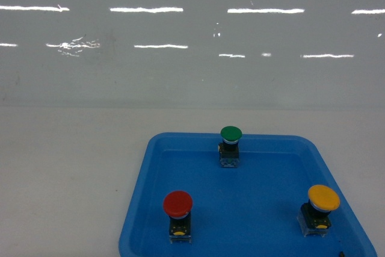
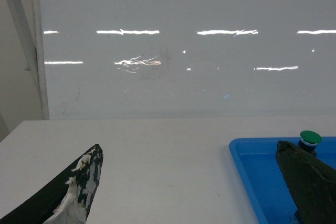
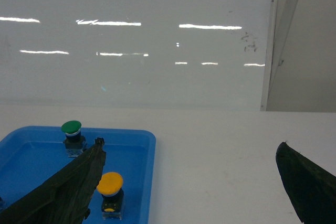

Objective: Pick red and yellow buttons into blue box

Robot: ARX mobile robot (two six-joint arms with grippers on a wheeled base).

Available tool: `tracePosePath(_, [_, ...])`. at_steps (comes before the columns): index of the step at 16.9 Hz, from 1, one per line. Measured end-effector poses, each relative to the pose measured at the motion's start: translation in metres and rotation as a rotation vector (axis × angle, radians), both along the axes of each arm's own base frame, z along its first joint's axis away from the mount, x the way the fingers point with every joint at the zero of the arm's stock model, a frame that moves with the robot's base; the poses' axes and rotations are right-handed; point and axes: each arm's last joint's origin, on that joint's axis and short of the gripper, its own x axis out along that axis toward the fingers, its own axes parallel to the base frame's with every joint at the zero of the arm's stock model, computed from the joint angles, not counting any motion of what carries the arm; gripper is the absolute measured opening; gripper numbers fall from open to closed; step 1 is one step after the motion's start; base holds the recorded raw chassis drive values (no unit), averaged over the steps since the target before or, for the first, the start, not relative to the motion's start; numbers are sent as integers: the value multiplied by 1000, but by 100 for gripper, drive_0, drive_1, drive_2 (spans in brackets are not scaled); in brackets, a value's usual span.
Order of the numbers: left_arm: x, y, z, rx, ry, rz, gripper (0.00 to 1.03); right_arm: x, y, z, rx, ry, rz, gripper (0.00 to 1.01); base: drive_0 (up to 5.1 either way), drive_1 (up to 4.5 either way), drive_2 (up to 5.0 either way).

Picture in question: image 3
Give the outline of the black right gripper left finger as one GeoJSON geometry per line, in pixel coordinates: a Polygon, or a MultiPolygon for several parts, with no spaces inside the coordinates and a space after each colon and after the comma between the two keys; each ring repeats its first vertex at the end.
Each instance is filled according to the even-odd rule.
{"type": "Polygon", "coordinates": [[[1,212],[1,223],[82,223],[106,161],[95,143],[40,186],[1,212]]]}

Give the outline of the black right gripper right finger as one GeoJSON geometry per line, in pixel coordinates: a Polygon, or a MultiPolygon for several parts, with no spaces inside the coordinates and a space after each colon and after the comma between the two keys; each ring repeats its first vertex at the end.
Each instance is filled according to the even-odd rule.
{"type": "Polygon", "coordinates": [[[335,176],[282,142],[276,164],[302,223],[335,223],[335,176]]]}

